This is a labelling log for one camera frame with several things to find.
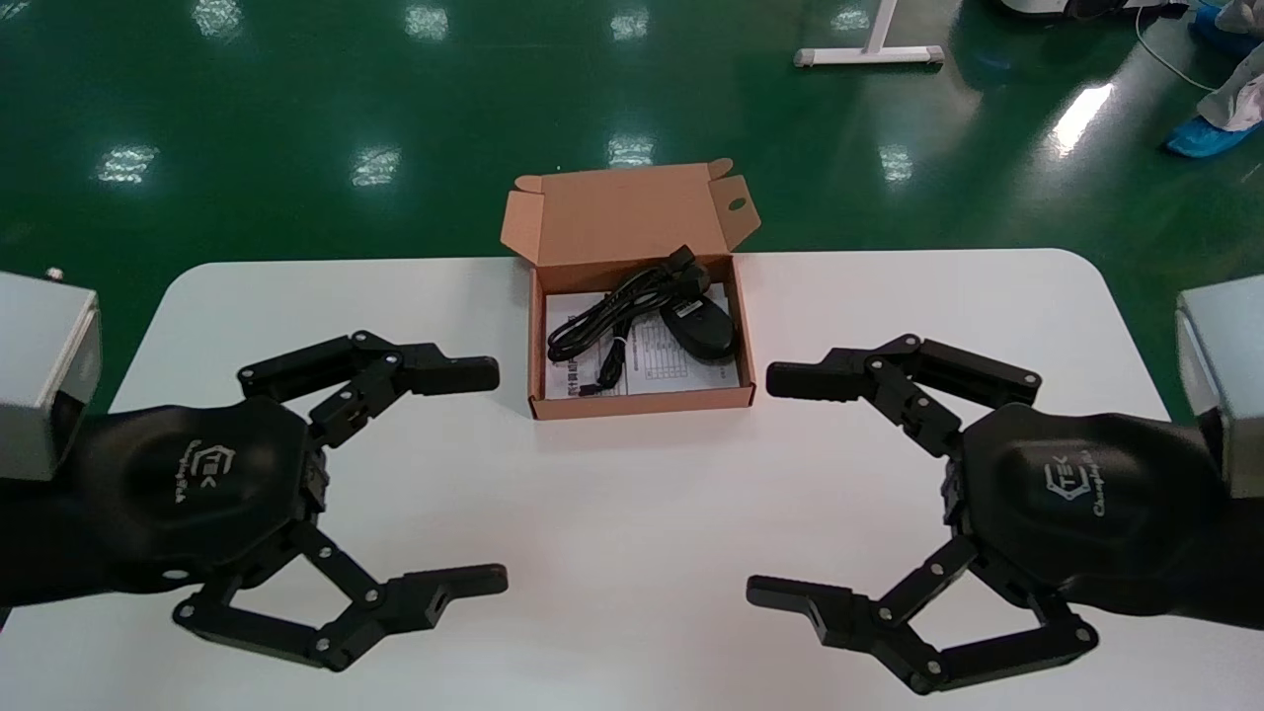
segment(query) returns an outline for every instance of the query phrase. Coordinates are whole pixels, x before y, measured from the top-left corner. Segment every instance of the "green floor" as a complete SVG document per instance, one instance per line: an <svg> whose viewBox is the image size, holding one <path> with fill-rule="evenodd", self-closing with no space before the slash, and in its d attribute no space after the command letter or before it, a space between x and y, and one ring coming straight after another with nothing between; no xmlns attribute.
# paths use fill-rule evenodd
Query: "green floor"
<svg viewBox="0 0 1264 711"><path fill-rule="evenodd" d="M938 71L791 66L876 4L0 0L0 268L100 291L100 406L193 266L506 254L517 175L728 156L746 249L1083 254L1183 416L1173 299L1264 272L1264 139L1160 153L1201 94L1129 22L994 0L901 0L889 44L943 44ZM1186 22L1148 39L1220 83Z"/></svg>

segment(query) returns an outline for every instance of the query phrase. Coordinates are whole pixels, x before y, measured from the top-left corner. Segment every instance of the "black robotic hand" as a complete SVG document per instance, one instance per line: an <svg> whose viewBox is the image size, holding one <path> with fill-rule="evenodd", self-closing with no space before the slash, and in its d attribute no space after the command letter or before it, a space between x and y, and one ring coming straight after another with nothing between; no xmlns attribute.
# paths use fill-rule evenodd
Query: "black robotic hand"
<svg viewBox="0 0 1264 711"><path fill-rule="evenodd" d="M994 407L964 431L916 383ZM818 364L774 363L775 397L865 399L948 457L952 539L880 600L755 576L747 600L808 616L825 646L872 654L916 693L1067 664L1097 645L1068 602L1264 629L1264 506L1230 498L1202 433L1127 415L1030 407L1035 373L908 334ZM937 650L909 625L966 571L1039 628Z"/></svg>
<svg viewBox="0 0 1264 711"><path fill-rule="evenodd" d="M88 417L52 481L0 479L0 607L201 583L176 607L179 626L340 672L387 635L434 628L451 600L504 592L495 564L378 583L316 528L324 447L345 443L406 392L494 390L494 359L358 331L238 377L236 405ZM282 405L341 383L310 424ZM238 590L298 555L350 598L336 620L316 629L230 606Z"/></svg>

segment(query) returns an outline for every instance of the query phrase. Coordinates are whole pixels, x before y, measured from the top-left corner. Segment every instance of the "tabletop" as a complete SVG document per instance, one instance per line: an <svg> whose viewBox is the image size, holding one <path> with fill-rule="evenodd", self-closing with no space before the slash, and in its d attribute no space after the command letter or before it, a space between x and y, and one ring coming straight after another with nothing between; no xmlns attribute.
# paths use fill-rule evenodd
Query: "tabletop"
<svg viewBox="0 0 1264 711"><path fill-rule="evenodd" d="M1040 373L1039 409L1164 417L1100 275L1058 250L743 254L757 372L913 331ZM1258 633L1079 610L1101 646L1060 669L915 697L806 620L752 607L762 573L877 593L947 540L943 463L865 404L537 423L526 280L513 259L240 263L171 287L115 410L239 395L241 364L368 329L494 356L494 392L406 397L330 453L321 528L379 579L503 563L509 590L451 605L330 674L204 643L186 592L19 610L0 635L6 708L1253 707ZM295 404L306 411L308 397ZM981 407L943 401L967 421ZM322 622L344 600L305 564L244 593ZM973 578L916 620L937 645L1030 628Z"/></svg>

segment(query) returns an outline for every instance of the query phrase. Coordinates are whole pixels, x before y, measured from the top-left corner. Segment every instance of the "box lid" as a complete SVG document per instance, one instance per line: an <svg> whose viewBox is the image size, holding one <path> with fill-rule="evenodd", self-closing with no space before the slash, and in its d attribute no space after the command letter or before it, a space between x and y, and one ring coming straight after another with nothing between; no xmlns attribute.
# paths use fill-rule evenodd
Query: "box lid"
<svg viewBox="0 0 1264 711"><path fill-rule="evenodd" d="M522 176L501 242L537 267L727 254L760 226L733 161Z"/></svg>

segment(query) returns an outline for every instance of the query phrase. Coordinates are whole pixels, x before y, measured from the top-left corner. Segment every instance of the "open cardboard box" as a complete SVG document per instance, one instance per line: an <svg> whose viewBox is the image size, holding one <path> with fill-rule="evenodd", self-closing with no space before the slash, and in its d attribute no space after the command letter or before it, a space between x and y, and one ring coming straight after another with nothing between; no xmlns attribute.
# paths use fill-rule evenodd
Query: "open cardboard box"
<svg viewBox="0 0 1264 711"><path fill-rule="evenodd" d="M750 407L755 373L732 250L760 226L746 178L728 158L688 166L522 176L504 207L501 242L535 268L527 337L527 401L537 420ZM688 244L724 285L739 342L738 387L546 400L545 296L611 291L627 275Z"/></svg>

